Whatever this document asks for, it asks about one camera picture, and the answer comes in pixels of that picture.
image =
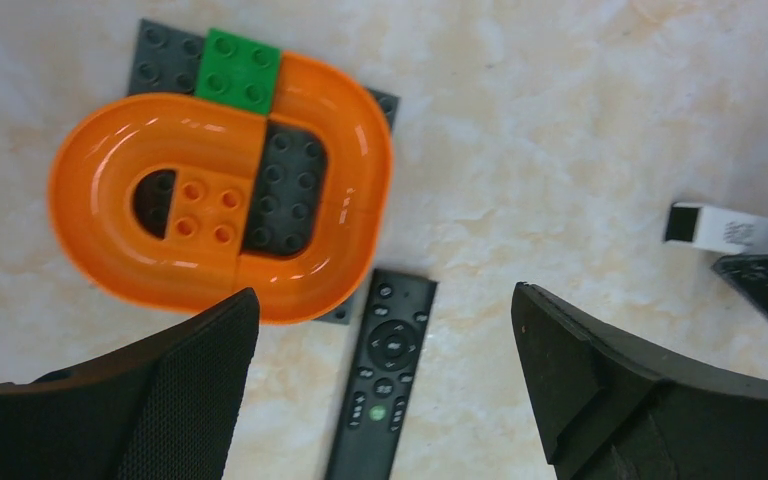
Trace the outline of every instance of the beige marble table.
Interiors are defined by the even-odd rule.
[[[553,478],[509,319],[526,280],[768,378],[768,323],[665,247],[669,203],[768,215],[768,0],[0,0],[0,382],[183,318],[69,264],[48,168],[120,98],[140,17],[237,31],[402,97],[378,263],[439,280],[397,479]],[[320,478],[355,330],[264,327],[226,478]]]

